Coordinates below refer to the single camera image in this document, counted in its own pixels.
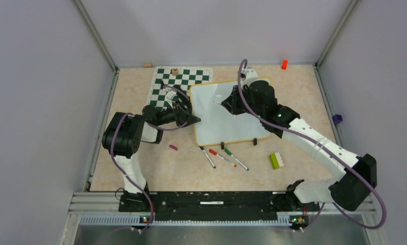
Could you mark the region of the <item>purple marker cap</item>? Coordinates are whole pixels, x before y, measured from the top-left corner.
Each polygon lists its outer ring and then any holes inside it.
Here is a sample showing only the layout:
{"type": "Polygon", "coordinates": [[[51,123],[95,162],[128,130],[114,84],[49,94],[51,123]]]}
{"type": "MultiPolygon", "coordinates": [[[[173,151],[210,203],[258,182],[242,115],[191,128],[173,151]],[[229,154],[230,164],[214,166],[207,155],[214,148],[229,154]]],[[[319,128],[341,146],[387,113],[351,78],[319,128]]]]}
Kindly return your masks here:
{"type": "Polygon", "coordinates": [[[175,151],[178,150],[178,148],[177,148],[176,146],[174,146],[174,145],[169,145],[169,147],[170,147],[171,149],[175,150],[175,151]]]}

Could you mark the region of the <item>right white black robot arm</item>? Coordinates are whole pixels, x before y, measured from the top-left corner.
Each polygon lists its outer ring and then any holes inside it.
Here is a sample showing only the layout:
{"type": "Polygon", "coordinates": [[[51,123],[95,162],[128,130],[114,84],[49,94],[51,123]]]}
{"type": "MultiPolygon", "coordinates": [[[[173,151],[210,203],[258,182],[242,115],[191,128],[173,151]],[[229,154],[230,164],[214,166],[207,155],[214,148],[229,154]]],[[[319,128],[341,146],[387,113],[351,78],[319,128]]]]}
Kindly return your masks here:
{"type": "Polygon", "coordinates": [[[267,131],[296,145],[330,172],[328,180],[295,182],[293,192],[286,196],[290,209],[300,210],[310,202],[332,202],[355,211],[371,193],[369,188],[377,186],[373,156],[352,153],[314,130],[299,113],[278,103],[267,81],[255,81],[242,90],[234,85],[219,104],[232,115],[257,114],[267,131]]]}

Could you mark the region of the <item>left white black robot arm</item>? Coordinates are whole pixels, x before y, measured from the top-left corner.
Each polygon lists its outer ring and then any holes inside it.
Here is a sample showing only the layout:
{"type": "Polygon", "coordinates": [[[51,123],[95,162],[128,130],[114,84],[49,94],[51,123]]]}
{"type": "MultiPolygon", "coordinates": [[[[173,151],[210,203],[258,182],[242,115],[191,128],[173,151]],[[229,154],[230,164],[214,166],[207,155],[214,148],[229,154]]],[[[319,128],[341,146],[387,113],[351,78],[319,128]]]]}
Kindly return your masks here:
{"type": "Polygon", "coordinates": [[[141,172],[137,155],[140,143],[159,144],[163,133],[167,131],[161,129],[162,125],[175,123],[181,129],[200,121],[201,118],[192,115],[190,102],[179,101],[161,111],[153,105],[147,105],[142,114],[114,114],[103,134],[102,147],[108,151],[123,177],[123,202],[130,201],[138,211],[144,211],[150,206],[147,181],[141,172]]]}

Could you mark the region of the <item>blue whiteboard marker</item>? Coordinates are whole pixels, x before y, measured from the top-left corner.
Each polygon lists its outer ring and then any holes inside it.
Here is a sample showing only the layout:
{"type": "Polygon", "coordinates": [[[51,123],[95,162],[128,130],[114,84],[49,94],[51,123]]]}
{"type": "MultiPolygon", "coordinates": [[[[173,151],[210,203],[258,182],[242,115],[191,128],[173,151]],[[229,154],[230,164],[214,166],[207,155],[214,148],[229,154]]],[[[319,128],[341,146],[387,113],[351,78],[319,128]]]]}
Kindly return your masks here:
{"type": "Polygon", "coordinates": [[[209,161],[209,163],[211,164],[212,168],[216,169],[216,165],[214,164],[214,162],[212,161],[212,159],[210,158],[209,154],[207,153],[207,151],[205,150],[205,148],[203,146],[199,146],[199,148],[201,149],[201,151],[204,153],[206,159],[209,161]]]}

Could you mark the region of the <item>red whiteboard marker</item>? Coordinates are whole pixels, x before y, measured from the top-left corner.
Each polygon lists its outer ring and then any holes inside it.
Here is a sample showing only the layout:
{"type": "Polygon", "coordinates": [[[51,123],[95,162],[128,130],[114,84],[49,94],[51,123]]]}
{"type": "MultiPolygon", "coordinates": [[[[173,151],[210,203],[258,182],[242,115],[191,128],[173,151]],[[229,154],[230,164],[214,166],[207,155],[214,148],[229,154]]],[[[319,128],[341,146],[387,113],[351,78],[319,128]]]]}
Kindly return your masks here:
{"type": "Polygon", "coordinates": [[[223,161],[227,162],[228,164],[232,165],[233,167],[236,167],[236,164],[231,162],[230,160],[228,160],[226,157],[220,155],[218,152],[214,151],[213,149],[209,149],[209,152],[217,157],[219,157],[220,159],[222,159],[223,161]]]}

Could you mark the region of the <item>green whiteboard marker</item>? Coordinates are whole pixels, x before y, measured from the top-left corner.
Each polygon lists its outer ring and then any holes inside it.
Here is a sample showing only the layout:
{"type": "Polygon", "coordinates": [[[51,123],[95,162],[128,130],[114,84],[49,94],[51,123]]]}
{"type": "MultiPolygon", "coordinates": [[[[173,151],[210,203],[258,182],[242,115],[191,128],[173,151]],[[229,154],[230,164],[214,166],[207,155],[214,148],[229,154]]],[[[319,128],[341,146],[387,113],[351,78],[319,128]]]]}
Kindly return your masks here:
{"type": "Polygon", "coordinates": [[[249,171],[249,168],[245,166],[235,155],[233,155],[227,148],[224,148],[224,152],[231,156],[242,168],[249,171]]]}

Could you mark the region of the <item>green white chessboard mat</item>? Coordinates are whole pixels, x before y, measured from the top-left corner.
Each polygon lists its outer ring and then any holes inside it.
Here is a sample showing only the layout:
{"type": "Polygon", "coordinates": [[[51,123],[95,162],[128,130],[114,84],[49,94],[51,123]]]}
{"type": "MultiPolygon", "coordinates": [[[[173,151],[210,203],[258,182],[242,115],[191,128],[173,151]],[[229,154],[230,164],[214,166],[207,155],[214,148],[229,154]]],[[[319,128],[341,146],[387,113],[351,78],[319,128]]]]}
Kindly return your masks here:
{"type": "Polygon", "coordinates": [[[178,85],[186,94],[189,94],[191,86],[202,83],[210,83],[213,78],[213,68],[209,67],[173,67],[157,66],[154,68],[154,74],[151,81],[150,90],[147,96],[147,105],[155,106],[159,111],[167,109],[169,104],[165,101],[166,89],[160,88],[160,81],[163,80],[165,85],[178,85]],[[172,69],[178,68],[178,76],[172,75],[172,69]]]}

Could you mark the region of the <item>orange red block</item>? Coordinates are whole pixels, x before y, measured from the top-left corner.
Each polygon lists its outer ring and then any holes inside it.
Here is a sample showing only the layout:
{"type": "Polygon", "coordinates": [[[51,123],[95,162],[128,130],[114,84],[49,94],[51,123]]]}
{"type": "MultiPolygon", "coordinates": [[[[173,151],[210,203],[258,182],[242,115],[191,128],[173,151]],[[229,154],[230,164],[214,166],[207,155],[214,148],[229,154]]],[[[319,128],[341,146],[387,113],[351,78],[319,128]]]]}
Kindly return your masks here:
{"type": "Polygon", "coordinates": [[[289,63],[288,60],[283,60],[282,65],[281,65],[281,69],[286,70],[287,66],[288,66],[288,63],[289,63]]]}

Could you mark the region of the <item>green white toy brick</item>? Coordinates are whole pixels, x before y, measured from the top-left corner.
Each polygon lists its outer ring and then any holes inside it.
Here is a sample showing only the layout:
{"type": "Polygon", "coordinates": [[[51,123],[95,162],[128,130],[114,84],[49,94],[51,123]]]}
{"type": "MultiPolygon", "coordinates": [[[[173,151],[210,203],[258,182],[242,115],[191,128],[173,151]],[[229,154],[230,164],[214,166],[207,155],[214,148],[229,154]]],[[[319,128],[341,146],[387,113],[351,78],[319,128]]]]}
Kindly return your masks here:
{"type": "Polygon", "coordinates": [[[284,162],[280,153],[270,154],[269,159],[273,170],[279,169],[284,166],[284,162]]]}

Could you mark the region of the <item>purple block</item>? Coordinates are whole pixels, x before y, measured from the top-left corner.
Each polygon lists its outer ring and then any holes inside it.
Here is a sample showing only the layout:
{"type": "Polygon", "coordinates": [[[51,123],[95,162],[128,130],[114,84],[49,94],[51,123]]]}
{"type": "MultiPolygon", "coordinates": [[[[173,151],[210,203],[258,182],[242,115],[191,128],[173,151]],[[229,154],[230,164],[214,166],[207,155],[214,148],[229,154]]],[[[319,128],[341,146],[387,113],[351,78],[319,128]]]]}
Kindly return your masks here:
{"type": "Polygon", "coordinates": [[[335,114],[331,118],[332,118],[334,125],[338,125],[343,121],[342,115],[339,115],[339,114],[335,114]]]}

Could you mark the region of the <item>wooden block on wall edge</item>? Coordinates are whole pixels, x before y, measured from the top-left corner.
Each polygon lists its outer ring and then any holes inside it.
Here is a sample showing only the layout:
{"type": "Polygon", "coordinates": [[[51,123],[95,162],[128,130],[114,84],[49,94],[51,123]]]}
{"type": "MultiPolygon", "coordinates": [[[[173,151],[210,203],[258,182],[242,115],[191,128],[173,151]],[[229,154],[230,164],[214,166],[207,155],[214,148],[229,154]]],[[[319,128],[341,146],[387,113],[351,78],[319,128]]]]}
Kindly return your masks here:
{"type": "Polygon", "coordinates": [[[152,63],[144,63],[142,66],[143,66],[143,68],[152,68],[153,64],[152,63]]]}

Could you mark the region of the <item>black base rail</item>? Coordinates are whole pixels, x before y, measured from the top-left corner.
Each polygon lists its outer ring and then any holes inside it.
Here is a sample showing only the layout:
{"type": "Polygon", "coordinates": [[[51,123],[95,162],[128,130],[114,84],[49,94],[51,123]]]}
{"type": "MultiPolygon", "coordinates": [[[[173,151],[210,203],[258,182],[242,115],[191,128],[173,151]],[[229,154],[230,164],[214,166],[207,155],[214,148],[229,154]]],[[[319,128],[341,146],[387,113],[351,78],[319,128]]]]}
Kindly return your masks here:
{"type": "Polygon", "coordinates": [[[120,212],[154,212],[156,221],[242,222],[273,221],[278,212],[292,211],[286,194],[271,191],[160,191],[124,193],[120,212]]]}

